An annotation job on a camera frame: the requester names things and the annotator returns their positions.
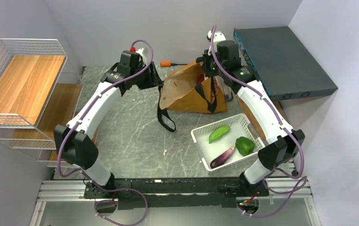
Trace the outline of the purple sweet potato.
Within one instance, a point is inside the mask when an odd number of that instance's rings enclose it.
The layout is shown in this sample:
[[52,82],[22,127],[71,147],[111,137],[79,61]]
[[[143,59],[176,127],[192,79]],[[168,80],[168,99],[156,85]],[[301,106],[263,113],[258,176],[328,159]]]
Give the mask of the purple sweet potato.
[[200,75],[196,81],[196,85],[201,84],[203,81],[205,80],[205,76],[204,75]]

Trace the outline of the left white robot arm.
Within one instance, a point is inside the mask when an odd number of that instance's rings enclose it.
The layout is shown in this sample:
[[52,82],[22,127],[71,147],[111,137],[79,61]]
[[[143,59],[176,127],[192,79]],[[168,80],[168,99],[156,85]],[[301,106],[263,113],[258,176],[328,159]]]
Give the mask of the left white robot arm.
[[99,160],[99,151],[92,138],[107,112],[127,90],[154,88],[162,84],[154,62],[148,60],[148,48],[124,50],[119,62],[107,70],[96,91],[79,113],[65,125],[54,128],[58,161],[65,160],[97,184],[96,191],[104,198],[114,194],[114,175]]

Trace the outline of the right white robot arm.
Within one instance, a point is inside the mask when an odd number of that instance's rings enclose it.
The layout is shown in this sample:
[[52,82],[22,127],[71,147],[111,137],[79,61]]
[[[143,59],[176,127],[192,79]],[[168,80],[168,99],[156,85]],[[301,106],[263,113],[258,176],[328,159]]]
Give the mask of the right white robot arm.
[[301,148],[304,133],[294,130],[282,117],[269,99],[262,81],[250,65],[242,65],[238,45],[227,40],[221,32],[213,28],[207,33],[210,43],[196,61],[201,63],[207,77],[221,76],[249,108],[260,125],[268,145],[257,153],[257,160],[240,175],[239,190],[251,195],[257,190],[257,184],[270,176],[277,167],[297,154],[303,158]]

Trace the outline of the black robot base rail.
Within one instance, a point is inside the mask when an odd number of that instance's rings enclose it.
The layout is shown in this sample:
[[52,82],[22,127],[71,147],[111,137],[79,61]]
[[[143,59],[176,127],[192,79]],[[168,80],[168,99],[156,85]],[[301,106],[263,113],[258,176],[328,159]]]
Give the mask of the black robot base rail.
[[104,192],[88,180],[43,181],[37,202],[89,202],[102,214],[115,210],[158,207],[241,206],[253,213],[267,199],[311,198],[308,182],[290,178],[269,178],[268,188],[240,186],[237,177],[222,178],[122,178],[116,179],[117,192]]

